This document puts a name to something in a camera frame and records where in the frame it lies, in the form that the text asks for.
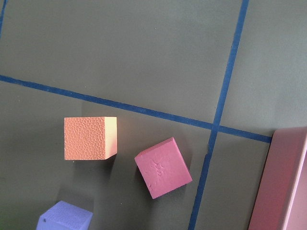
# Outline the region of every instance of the blue tape line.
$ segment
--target blue tape line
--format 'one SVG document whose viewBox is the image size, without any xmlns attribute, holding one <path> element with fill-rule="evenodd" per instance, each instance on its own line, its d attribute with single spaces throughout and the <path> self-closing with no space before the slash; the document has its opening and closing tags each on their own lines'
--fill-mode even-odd
<svg viewBox="0 0 307 230">
<path fill-rule="evenodd" d="M 72 97 L 72 98 L 76 98 L 76 99 L 80 99 L 80 100 L 84 100 L 84 101 L 88 101 L 88 102 L 103 104 L 103 105 L 107 105 L 107 106 L 118 108 L 118 109 L 136 112 L 136 113 L 139 113 L 139 114 L 154 116 L 154 117 L 162 118 L 162 119 L 165 119 L 165 120 L 175 121 L 175 122 L 179 122 L 179 123 L 183 123 L 183 124 L 187 124 L 187 125 L 191 125 L 191 126 L 196 126 L 196 127 L 206 128 L 206 129 L 212 128 L 212 124 L 208 123 L 208 122 L 190 119 L 190 118 L 187 118 L 187 117 L 173 115 L 173 114 L 167 114 L 167 113 L 155 111 L 155 110 L 152 110 L 152 109 L 146 109 L 146 108 L 138 107 L 138 106 L 135 106 L 135 105 L 115 102 L 115 101 L 111 101 L 111 100 L 107 100 L 107 99 L 103 99 L 103 98 L 99 98 L 99 97 L 93 97 L 93 96 L 90 96 L 90 95 L 81 94 L 81 93 L 77 93 L 77 92 L 73 92 L 73 91 L 69 91 L 69 90 L 64 90 L 64 89 L 59 89 L 59 88 L 55 88 L 55 87 L 50 87 L 50 86 L 46 86 L 46 85 L 42 85 L 42 84 L 38 84 L 38 83 L 34 83 L 34 82 L 18 80 L 18 79 L 6 77 L 6 76 L 3 76 L 3 75 L 0 75 L 0 81 L 18 84 L 18 85 L 22 85 L 22 86 L 25 86 L 25 87 L 28 87 L 28 88 L 33 88 L 33 89 L 37 89 L 37 90 L 51 92 L 51 93 L 55 93 L 55 94 L 59 94 L 59 95 L 67 96 L 67 97 Z"/>
<path fill-rule="evenodd" d="M 50 86 L 46 86 L 46 85 L 42 85 L 42 84 L 38 84 L 38 83 L 34 83 L 34 82 L 22 81 L 22 80 L 6 77 L 6 76 L 3 76 L 3 75 L 0 75 L 0 81 L 12 83 L 12 84 L 18 84 L 18 85 L 21 85 L 21 86 L 24 86 L 24 87 L 42 90 L 42 91 L 46 91 L 46 92 L 51 92 L 51 93 L 55 93 L 55 94 L 60 94 L 60 95 L 64 95 L 64 96 L 67 96 L 67 97 L 77 98 L 77 99 L 80 99 L 80 100 L 89 101 L 89 102 L 93 102 L 93 103 L 97 103 L 97 104 L 103 104 L 103 105 L 107 105 L 107 106 L 111 106 L 111 107 L 115 107 L 115 108 L 119 108 L 119 109 L 123 109 L 123 110 L 133 111 L 133 112 L 136 112 L 136 113 L 151 115 L 151 116 L 155 116 L 155 117 L 159 117 L 159 118 L 163 118 L 163 119 L 167 119 L 167 120 L 171 120 L 171 121 L 176 121 L 176 122 L 191 125 L 191 126 L 201 127 L 201 128 L 205 128 L 205 129 L 213 129 L 213 125 L 211 123 L 207 123 L 207 122 L 203 122 L 203 121 L 199 121 L 199 120 L 194 120 L 194 119 L 190 119 L 190 118 L 186 118 L 186 117 L 182 117 L 182 116 L 167 114 L 167 113 L 163 113 L 163 112 L 158 112 L 158 111 L 151 110 L 151 109 L 145 109 L 145 108 L 137 107 L 137 106 L 134 106 L 134 105 L 124 104 L 124 103 L 120 103 L 120 102 L 114 102 L 114 101 L 111 101 L 111 100 L 93 97 L 93 96 L 89 96 L 89 95 L 85 95 L 85 94 L 80 94 L 80 93 L 76 93 L 76 92 L 73 92 L 73 91 L 63 90 L 63 89 L 59 89 L 59 88 L 55 88 L 55 87 L 50 87 Z M 235 129 L 235 128 L 229 128 L 229 127 L 225 127 L 225 126 L 219 126 L 218 132 L 227 133 L 227 134 L 230 134 L 230 135 L 235 135 L 235 136 L 239 136 L 239 137 L 243 137 L 243 138 L 249 138 L 249 139 L 262 141 L 262 142 L 266 142 L 266 143 L 270 143 L 271 139 L 272 139 L 271 137 L 268 137 L 268 136 L 264 136 L 264 135 L 260 135 L 260 134 L 256 134 L 256 133 L 251 133 L 251 132 L 246 132 L 246 131 L 243 131 L 243 130 L 239 130 L 239 129 Z"/>
<path fill-rule="evenodd" d="M 8 3 L 8 0 L 4 0 L 3 1 L 3 6 L 2 6 L 2 10 L 1 10 L 1 15 L 0 15 L 0 38 L 1 38 L 1 32 L 2 32 L 3 17 L 4 17 L 5 7 L 6 7 L 7 3 Z"/>
<path fill-rule="evenodd" d="M 235 65 L 236 54 L 237 54 L 237 50 L 238 50 L 239 43 L 240 43 L 240 38 L 241 38 L 242 30 L 243 30 L 243 24 L 244 24 L 247 8 L 248 8 L 248 0 L 243 0 L 241 4 L 238 21 L 236 24 L 236 31 L 234 34 L 234 39 L 232 42 L 232 46 L 231 46 L 231 50 L 230 50 L 230 54 L 228 58 L 228 63 L 227 63 L 226 71 L 225 71 L 225 76 L 224 76 L 224 80 L 223 80 L 223 84 L 221 88 L 219 101 L 216 107 L 213 126 L 212 126 L 209 143 L 208 143 L 208 153 L 205 156 L 205 159 L 203 162 L 203 166 L 201 170 L 201 177 L 200 177 L 200 181 L 197 187 L 197 192 L 196 192 L 196 196 L 194 200 L 194 206 L 193 206 L 193 210 L 191 213 L 188 230 L 195 229 L 198 212 L 199 212 L 200 205 L 201 205 L 201 199 L 202 199 L 203 191 L 204 191 L 207 176 L 208 176 L 210 160 L 211 160 L 213 149 L 215 146 L 217 132 L 219 131 L 219 126 L 220 126 L 220 122 L 222 119 L 222 113 L 223 113 L 223 109 L 224 109 L 224 105 L 226 101 L 226 96 L 227 96 L 227 92 L 229 88 L 232 71 Z"/>
<path fill-rule="evenodd" d="M 239 137 L 243 137 L 243 138 L 249 138 L 249 139 L 252 139 L 252 140 L 258 140 L 258 141 L 262 141 L 262 142 L 266 142 L 266 143 L 271 143 L 271 141 L 272 141 L 272 137 L 268 137 L 268 136 L 256 134 L 256 133 L 251 133 L 251 132 L 247 132 L 247 131 L 243 131 L 243 130 L 239 130 L 239 129 L 235 129 L 235 128 L 229 128 L 229 127 L 225 127 L 225 126 L 220 126 L 219 132 L 227 133 L 227 134 L 231 134 L 231 135 L 239 136 Z"/>
</svg>

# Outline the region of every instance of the block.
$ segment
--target block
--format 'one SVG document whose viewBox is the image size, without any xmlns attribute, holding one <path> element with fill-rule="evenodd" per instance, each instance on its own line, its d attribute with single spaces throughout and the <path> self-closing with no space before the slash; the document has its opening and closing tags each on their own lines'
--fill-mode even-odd
<svg viewBox="0 0 307 230">
<path fill-rule="evenodd" d="M 248 230 L 307 227 L 307 127 L 274 132 Z"/>
<path fill-rule="evenodd" d="M 87 230 L 92 212 L 59 201 L 40 216 L 36 230 Z"/>
<path fill-rule="evenodd" d="M 105 160 L 117 153 L 116 117 L 64 118 L 66 160 Z"/>
<path fill-rule="evenodd" d="M 134 159 L 153 199 L 192 181 L 174 138 L 140 152 Z"/>
</svg>

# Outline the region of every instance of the cube face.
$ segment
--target cube face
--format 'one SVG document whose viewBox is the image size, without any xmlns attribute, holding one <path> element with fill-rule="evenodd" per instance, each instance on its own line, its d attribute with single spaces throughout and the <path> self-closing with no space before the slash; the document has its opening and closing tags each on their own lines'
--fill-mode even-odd
<svg viewBox="0 0 307 230">
<path fill-rule="evenodd" d="M 174 138 L 142 151 L 135 161 L 153 199 L 192 181 Z"/>
<path fill-rule="evenodd" d="M 116 117 L 64 118 L 66 160 L 105 160 L 117 153 Z"/>
<path fill-rule="evenodd" d="M 40 216 L 36 230 L 87 230 L 92 212 L 59 201 Z"/>
</svg>

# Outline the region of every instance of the pink rectangular block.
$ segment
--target pink rectangular block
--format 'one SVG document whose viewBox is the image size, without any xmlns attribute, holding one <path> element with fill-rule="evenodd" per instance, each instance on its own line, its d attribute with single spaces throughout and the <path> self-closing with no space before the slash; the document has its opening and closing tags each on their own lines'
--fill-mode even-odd
<svg viewBox="0 0 307 230">
<path fill-rule="evenodd" d="M 307 127 L 275 131 L 249 230 L 307 229 Z"/>
<path fill-rule="evenodd" d="M 64 118 L 66 160 L 105 160 L 117 153 L 116 117 Z"/>
<path fill-rule="evenodd" d="M 192 181 L 174 138 L 140 152 L 135 162 L 153 199 Z"/>
</svg>

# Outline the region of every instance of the gray surface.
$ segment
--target gray surface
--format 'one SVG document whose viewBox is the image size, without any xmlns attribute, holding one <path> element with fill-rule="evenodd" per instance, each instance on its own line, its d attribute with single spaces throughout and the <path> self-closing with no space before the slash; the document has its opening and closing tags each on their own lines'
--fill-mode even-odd
<svg viewBox="0 0 307 230">
<path fill-rule="evenodd" d="M 1 74 L 212 122 L 239 7 L 9 1 Z"/>
<path fill-rule="evenodd" d="M 94 212 L 90 230 L 187 229 L 209 130 L 0 82 L 0 226 L 34 229 L 63 199 Z M 63 118 L 117 116 L 118 154 L 65 161 Z M 174 136 L 193 182 L 152 200 L 134 157 Z"/>
<path fill-rule="evenodd" d="M 247 230 L 269 144 L 219 133 L 197 230 Z"/>
<path fill-rule="evenodd" d="M 306 126 L 307 1 L 250 1 L 221 124 L 272 135 Z"/>
<path fill-rule="evenodd" d="M 0 74 L 212 122 L 241 1 L 9 1 Z M 306 125 L 305 1 L 250 1 L 222 125 Z M 187 229 L 209 130 L 0 82 L 0 227 L 63 199 L 97 229 Z M 117 116 L 118 155 L 64 161 L 63 118 Z M 174 136 L 193 182 L 151 200 L 133 160 Z M 245 230 L 269 145 L 219 134 L 198 230 Z"/>
</svg>

